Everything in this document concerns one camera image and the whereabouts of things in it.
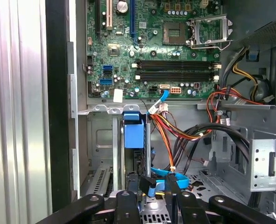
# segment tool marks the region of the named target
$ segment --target cpu socket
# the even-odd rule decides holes
[[[163,25],[163,44],[185,45],[185,24],[180,22],[165,22]]]

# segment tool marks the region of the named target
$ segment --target white label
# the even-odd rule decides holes
[[[125,27],[124,33],[125,33],[125,34],[129,34],[129,27]]]
[[[239,99],[238,101],[235,102],[235,105],[245,105],[247,102],[243,99]]]
[[[123,90],[114,89],[114,97],[113,102],[122,103],[123,98]]]
[[[139,22],[139,28],[140,29],[147,29],[147,23],[146,22]]]
[[[158,108],[156,108],[156,106],[154,105],[148,110],[150,114],[155,114],[157,111],[158,111]]]

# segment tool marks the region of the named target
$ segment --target black ram slot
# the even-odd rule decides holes
[[[137,71],[141,81],[209,81],[213,74],[210,72],[167,72],[167,71]]]
[[[207,70],[213,68],[212,62],[203,61],[154,61],[137,59],[138,68],[143,70],[185,69],[185,70]]]
[[[100,0],[95,0],[95,34],[100,37]]]

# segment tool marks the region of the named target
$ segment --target gray metal frame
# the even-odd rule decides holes
[[[52,213],[45,1],[0,1],[0,224]]]

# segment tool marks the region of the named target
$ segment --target black plastic clip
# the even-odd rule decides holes
[[[229,99],[230,90],[231,90],[231,85],[228,85],[226,88],[225,100]]]

